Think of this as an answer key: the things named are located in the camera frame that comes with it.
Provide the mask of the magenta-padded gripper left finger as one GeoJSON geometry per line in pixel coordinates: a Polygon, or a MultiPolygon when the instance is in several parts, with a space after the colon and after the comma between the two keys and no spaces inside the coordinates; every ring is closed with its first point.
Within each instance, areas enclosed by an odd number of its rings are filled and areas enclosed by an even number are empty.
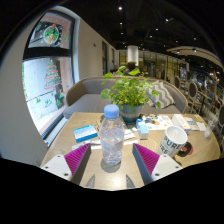
{"type": "Polygon", "coordinates": [[[66,155],[57,154],[42,169],[79,185],[90,155],[91,145],[85,144],[66,155]]]}

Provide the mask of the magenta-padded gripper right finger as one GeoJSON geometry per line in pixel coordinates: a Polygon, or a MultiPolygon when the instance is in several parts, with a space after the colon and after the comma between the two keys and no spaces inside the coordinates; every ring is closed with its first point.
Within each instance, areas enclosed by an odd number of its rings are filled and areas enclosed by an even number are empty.
{"type": "Polygon", "coordinates": [[[132,153],[145,185],[182,169],[169,155],[158,155],[136,143],[133,144],[132,153]]]}

